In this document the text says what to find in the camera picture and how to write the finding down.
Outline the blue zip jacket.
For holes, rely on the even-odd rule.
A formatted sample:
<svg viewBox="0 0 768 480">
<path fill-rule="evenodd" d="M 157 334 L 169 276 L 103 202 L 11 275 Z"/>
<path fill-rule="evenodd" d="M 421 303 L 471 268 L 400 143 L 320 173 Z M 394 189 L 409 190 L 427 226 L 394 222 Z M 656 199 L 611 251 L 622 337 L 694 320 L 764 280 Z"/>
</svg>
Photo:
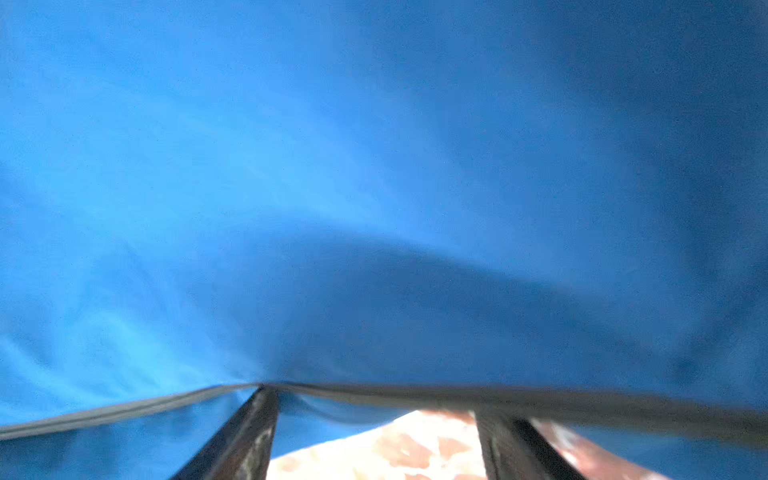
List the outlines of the blue zip jacket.
<svg viewBox="0 0 768 480">
<path fill-rule="evenodd" d="M 411 410 L 767 475 L 763 1 L 5 1 L 1 475 Z"/>
</svg>

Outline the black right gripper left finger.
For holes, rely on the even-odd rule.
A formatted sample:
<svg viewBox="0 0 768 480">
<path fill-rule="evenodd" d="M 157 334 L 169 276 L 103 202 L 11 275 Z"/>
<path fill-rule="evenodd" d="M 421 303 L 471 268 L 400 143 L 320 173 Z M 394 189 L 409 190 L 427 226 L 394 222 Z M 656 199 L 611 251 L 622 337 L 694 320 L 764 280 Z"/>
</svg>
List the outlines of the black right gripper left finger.
<svg viewBox="0 0 768 480">
<path fill-rule="evenodd" d="M 264 480 L 278 414 L 277 391 L 259 388 L 172 480 Z"/>
</svg>

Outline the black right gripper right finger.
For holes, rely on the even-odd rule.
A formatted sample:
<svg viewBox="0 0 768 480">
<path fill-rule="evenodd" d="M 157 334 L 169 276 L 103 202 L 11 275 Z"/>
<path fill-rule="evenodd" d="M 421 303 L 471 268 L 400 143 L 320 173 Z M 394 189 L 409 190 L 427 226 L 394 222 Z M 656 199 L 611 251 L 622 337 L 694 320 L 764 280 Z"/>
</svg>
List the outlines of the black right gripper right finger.
<svg viewBox="0 0 768 480">
<path fill-rule="evenodd" d="M 527 420 L 475 411 L 489 480 L 586 480 Z"/>
</svg>

